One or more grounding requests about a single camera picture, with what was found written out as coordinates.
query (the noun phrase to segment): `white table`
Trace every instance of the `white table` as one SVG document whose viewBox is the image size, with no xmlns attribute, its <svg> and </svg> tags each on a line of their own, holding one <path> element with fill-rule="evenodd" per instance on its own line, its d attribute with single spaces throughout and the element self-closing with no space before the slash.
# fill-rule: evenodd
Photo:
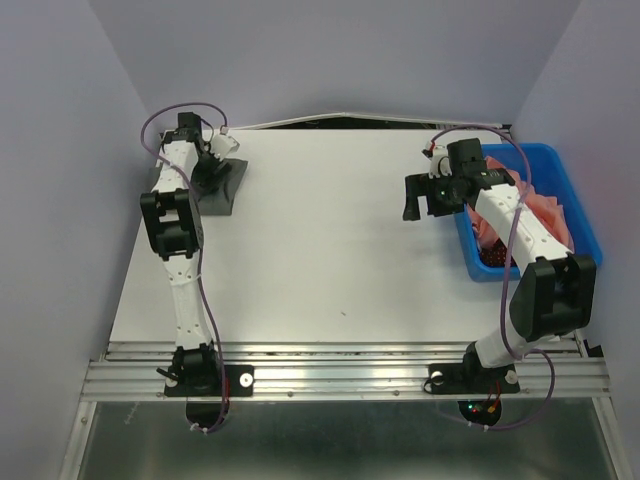
<svg viewBox="0 0 640 480">
<path fill-rule="evenodd" d="M 205 288 L 224 342 L 466 342 L 498 322 L 453 218 L 403 222 L 430 130 L 238 130 L 249 160 L 231 217 L 205 217 Z M 443 141 L 488 132 L 453 132 Z M 161 260 L 142 225 L 111 342 L 173 342 Z"/>
</svg>

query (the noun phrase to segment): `blue bin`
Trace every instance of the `blue bin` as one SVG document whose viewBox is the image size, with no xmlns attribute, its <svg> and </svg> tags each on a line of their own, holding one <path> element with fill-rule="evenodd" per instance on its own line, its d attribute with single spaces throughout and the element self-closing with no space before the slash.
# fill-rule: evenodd
<svg viewBox="0 0 640 480">
<path fill-rule="evenodd" d="M 571 187 L 571 182 L 569 182 L 558 154 L 550 146 L 541 143 L 523 143 L 521 147 L 529 159 L 536 192 L 541 195 L 557 197 L 558 203 L 564 207 L 564 216 L 573 238 L 575 252 L 591 255 L 599 267 L 602 264 L 602 251 Z M 513 146 L 483 145 L 482 150 L 485 156 L 492 156 L 505 167 L 515 170 L 523 179 L 525 178 L 522 157 Z M 458 213 L 454 217 L 469 276 L 476 282 L 501 281 L 504 267 L 487 267 L 480 260 L 478 244 L 473 234 L 468 212 Z M 520 278 L 520 272 L 517 268 L 511 268 L 510 278 Z"/>
</svg>

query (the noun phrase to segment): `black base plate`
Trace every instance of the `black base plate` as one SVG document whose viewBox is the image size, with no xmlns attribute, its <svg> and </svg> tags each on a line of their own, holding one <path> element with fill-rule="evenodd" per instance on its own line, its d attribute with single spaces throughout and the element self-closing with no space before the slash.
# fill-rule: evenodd
<svg viewBox="0 0 640 480">
<path fill-rule="evenodd" d="M 429 383 L 431 395 L 464 395 L 464 394 L 484 394 L 489 392 L 490 388 L 494 388 L 496 382 L 500 383 L 502 393 L 518 393 L 520 385 L 518 383 L 510 384 L 505 380 L 505 375 L 509 370 L 515 372 L 513 365 L 505 367 L 492 368 L 486 375 L 478 375 L 473 382 L 467 381 L 463 375 L 462 365 L 459 363 L 433 363 L 429 365 L 429 373 L 442 373 L 442 384 L 436 385 Z"/>
<path fill-rule="evenodd" d="M 240 376 L 248 373 L 253 377 L 253 365 L 225 365 L 225 376 L 229 385 L 230 397 L 251 397 L 253 396 L 253 383 L 248 387 L 240 385 Z M 222 385 L 207 385 L 195 387 L 193 385 L 176 385 L 175 387 L 164 387 L 166 397 L 219 397 L 222 395 Z"/>
</svg>

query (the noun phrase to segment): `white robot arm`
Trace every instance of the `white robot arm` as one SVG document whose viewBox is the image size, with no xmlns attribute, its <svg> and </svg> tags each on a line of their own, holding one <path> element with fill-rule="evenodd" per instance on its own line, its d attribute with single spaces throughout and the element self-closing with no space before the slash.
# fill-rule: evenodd
<svg viewBox="0 0 640 480">
<path fill-rule="evenodd" d="M 164 157 L 172 165 L 182 170 L 188 178 L 191 178 L 193 169 L 198 163 L 195 143 L 186 140 L 165 145 Z M 188 196 L 189 189 L 190 185 L 175 168 L 163 164 L 160 177 L 151 192 L 171 195 L 178 191 L 179 195 Z M 167 215 L 167 220 L 171 221 L 172 219 L 173 221 L 178 220 L 177 214 Z M 196 222 L 194 227 L 197 230 L 196 236 L 202 239 L 202 226 Z M 212 340 L 198 288 L 198 262 L 200 261 L 202 240 L 199 240 L 198 243 L 197 249 L 185 248 L 184 252 L 173 252 L 173 255 L 165 257 L 166 260 L 163 258 L 162 262 L 169 277 L 173 295 L 173 307 L 177 321 L 176 347 L 182 347 L 185 350 L 198 349 L 201 344 L 210 345 Z"/>
<path fill-rule="evenodd" d="M 202 190 L 194 185 L 206 187 L 205 191 L 213 194 L 218 186 L 226 186 L 233 168 L 225 157 L 237 149 L 238 143 L 224 133 L 205 142 L 200 117 L 180 113 L 178 128 L 163 137 L 164 163 L 159 165 L 157 181 L 140 197 L 149 242 L 167 272 L 176 316 L 176 350 L 171 366 L 158 369 L 166 377 L 166 396 L 215 396 L 223 391 L 219 355 L 198 278 L 204 232 L 196 198 Z"/>
<path fill-rule="evenodd" d="M 428 214 L 434 216 L 459 214 L 470 205 L 507 245 L 520 198 L 509 173 L 487 168 L 478 139 L 425 152 L 431 157 L 429 172 L 405 178 L 403 219 L 420 219 L 420 196 L 426 196 Z M 509 305 L 505 333 L 515 355 L 496 328 L 469 346 L 460 365 L 437 365 L 443 379 L 432 386 L 433 394 L 486 393 L 514 369 L 514 356 L 522 358 L 542 341 L 589 323 L 595 262 L 555 240 L 527 206 L 513 239 L 513 258 L 521 281 Z M 502 391 L 516 393 L 519 387 L 503 384 Z"/>
</svg>

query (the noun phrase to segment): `gray wall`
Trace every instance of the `gray wall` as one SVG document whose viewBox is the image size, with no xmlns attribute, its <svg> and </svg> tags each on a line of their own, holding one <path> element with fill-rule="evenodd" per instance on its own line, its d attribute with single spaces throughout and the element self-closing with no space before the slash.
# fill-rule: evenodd
<svg viewBox="0 0 640 480">
<path fill-rule="evenodd" d="M 137 229 L 145 110 L 85 0 L 3 2 L 0 65 L 0 468 L 51 479 Z"/>
<path fill-rule="evenodd" d="M 578 0 L 89 0 L 147 109 L 512 122 Z"/>
<path fill-rule="evenodd" d="M 516 123 L 562 156 L 605 259 L 589 338 L 602 342 L 629 458 L 640 477 L 640 3 L 584 0 Z"/>
</svg>

